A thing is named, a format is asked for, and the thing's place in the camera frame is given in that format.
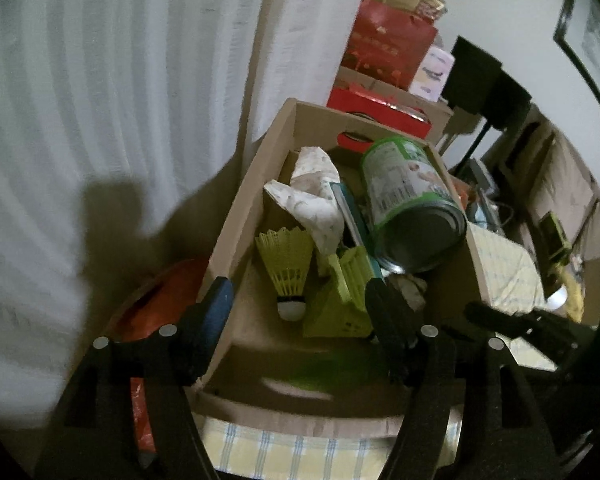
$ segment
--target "brown sofa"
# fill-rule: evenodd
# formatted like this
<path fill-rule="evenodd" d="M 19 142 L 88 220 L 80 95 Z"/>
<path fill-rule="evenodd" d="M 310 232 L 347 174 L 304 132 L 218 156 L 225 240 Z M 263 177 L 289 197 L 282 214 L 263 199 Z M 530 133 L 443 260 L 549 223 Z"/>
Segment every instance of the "brown sofa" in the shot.
<path fill-rule="evenodd" d="M 573 252 L 583 261 L 582 322 L 600 320 L 600 188 L 571 143 L 533 105 L 522 127 L 496 151 L 504 194 L 516 209 L 507 235 L 527 248 L 546 275 L 548 255 L 538 222 L 548 211 L 560 219 Z"/>

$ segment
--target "white shuttlecock tip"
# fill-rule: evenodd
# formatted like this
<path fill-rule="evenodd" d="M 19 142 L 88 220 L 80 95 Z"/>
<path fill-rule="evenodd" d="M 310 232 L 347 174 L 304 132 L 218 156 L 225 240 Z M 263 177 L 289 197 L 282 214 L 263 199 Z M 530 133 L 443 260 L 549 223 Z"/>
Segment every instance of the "white shuttlecock tip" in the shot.
<path fill-rule="evenodd" d="M 279 301 L 278 314 L 285 321 L 300 321 L 304 317 L 306 304 L 304 301 Z"/>

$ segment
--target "barcode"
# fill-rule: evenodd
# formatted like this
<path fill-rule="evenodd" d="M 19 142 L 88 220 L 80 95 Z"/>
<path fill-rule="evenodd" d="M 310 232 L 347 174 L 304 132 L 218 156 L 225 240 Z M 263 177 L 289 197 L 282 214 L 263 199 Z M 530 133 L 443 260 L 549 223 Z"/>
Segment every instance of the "barcode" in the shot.
<path fill-rule="evenodd" d="M 413 186 L 410 182 L 403 180 L 402 186 L 382 193 L 378 199 L 379 213 L 384 215 L 394 207 L 404 204 L 415 196 Z"/>

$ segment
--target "sheer curtain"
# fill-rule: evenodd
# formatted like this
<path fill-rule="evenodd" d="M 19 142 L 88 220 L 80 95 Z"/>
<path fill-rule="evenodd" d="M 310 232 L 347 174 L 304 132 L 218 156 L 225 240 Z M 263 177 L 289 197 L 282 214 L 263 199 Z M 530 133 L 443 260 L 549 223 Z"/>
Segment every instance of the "sheer curtain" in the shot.
<path fill-rule="evenodd" d="M 0 0 L 0 436 L 30 466 L 69 371 L 209 253 L 285 98 L 324 104 L 359 0 Z"/>

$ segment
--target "black lampshade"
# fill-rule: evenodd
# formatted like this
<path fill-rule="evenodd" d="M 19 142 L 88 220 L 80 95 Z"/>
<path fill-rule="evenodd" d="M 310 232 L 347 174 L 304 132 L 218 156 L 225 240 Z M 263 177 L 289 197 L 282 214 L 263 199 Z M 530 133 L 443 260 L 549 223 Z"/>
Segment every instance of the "black lampshade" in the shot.
<path fill-rule="evenodd" d="M 509 74 L 500 72 L 480 113 L 496 130 L 504 130 L 529 106 L 531 95 Z"/>
<path fill-rule="evenodd" d="M 502 63 L 462 36 L 458 36 L 451 54 L 456 62 L 442 91 L 442 97 L 451 106 L 459 106 L 470 114 L 478 114 L 502 71 Z"/>

